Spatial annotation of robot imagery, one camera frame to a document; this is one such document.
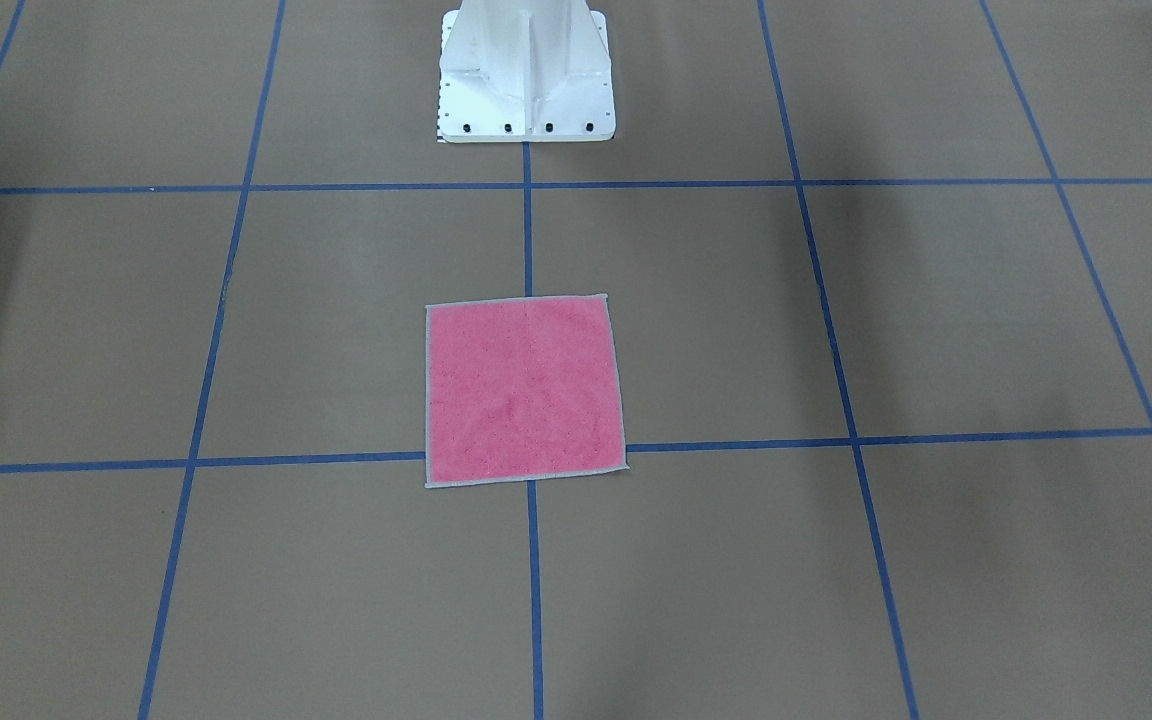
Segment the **pink towel with grey back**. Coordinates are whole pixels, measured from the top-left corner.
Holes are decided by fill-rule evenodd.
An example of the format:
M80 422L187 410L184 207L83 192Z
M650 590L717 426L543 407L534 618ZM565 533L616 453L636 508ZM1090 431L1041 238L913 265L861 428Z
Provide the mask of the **pink towel with grey back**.
M424 350L426 488L626 470L604 293L431 304Z

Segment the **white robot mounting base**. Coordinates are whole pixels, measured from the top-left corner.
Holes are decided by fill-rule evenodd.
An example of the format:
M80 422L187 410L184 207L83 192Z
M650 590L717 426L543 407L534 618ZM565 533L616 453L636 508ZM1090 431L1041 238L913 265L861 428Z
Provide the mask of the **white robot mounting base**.
M616 136L608 22L585 1L463 1L440 28L438 141Z

